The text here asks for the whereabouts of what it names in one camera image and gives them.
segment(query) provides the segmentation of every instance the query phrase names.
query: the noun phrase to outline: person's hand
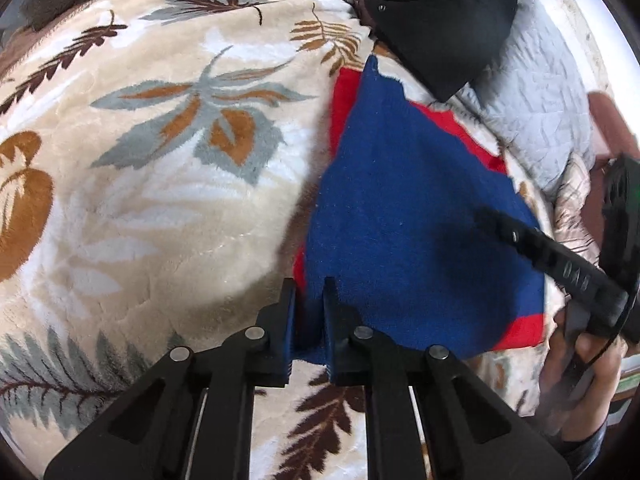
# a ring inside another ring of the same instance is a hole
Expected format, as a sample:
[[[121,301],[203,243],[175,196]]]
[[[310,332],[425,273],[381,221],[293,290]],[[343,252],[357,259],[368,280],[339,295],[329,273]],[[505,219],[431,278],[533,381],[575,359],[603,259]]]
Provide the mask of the person's hand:
[[[562,376],[562,358],[567,352],[562,328],[564,309],[554,318],[558,328],[549,339],[549,354],[540,374],[540,392],[548,392]],[[606,339],[583,333],[575,344],[578,355],[584,362],[593,359],[607,343]],[[581,442],[600,429],[607,420],[611,399],[620,381],[622,358],[626,354],[626,343],[619,337],[593,364],[594,379],[584,399],[575,409],[565,415],[561,436],[565,442]]]

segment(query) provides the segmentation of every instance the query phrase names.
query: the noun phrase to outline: black cloth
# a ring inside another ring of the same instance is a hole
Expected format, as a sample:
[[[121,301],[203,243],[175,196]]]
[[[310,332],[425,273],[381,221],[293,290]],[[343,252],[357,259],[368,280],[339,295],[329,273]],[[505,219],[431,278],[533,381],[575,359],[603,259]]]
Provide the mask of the black cloth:
[[[480,75],[507,39],[517,0],[365,0],[376,33],[439,101]]]
[[[536,427],[533,416],[524,417],[529,424]],[[603,424],[598,431],[581,442],[565,442],[560,436],[547,437],[549,443],[566,460],[574,479],[580,478],[582,473],[593,463],[600,454],[607,425]]]

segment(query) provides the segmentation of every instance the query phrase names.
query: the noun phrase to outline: blue cloth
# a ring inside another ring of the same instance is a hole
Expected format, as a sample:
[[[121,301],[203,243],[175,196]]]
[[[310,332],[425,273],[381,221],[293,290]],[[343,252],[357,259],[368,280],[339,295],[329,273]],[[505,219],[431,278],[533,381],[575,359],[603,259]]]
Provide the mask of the blue cloth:
[[[480,206],[538,227],[510,179],[407,102],[371,56],[311,219],[302,342],[320,337],[326,276],[396,343],[441,344],[459,358],[490,350],[517,317],[542,314],[542,273],[475,227]]]

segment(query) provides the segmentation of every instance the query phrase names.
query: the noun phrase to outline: beige blanket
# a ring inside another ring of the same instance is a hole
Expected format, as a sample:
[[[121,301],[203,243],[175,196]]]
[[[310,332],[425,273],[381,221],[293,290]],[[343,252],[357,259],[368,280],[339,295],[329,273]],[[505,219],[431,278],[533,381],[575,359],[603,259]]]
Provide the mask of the beige blanket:
[[[373,47],[351,0],[95,0],[4,76],[0,428],[34,473],[168,348],[217,345],[277,297],[328,163],[333,82]],[[392,58],[380,70],[430,100]],[[562,294],[546,292],[550,322]],[[529,415],[545,353],[472,365]],[[298,363],[258,396],[252,478],[364,478],[363,432],[358,391]]]

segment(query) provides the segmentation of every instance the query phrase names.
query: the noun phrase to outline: metal pin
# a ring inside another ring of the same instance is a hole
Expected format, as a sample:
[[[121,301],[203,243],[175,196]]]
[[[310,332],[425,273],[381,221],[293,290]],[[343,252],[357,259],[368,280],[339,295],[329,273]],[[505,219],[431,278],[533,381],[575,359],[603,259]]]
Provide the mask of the metal pin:
[[[353,331],[353,335],[358,339],[371,339],[373,337],[373,330],[368,326],[357,326]]]
[[[262,339],[264,337],[264,329],[259,326],[250,326],[244,331],[244,336],[251,340]]]
[[[178,346],[169,353],[169,357],[177,363],[180,361],[186,361],[189,358],[189,355],[189,349],[184,346]]]
[[[449,357],[449,350],[442,345],[433,345],[429,347],[429,355],[434,359],[446,359]]]

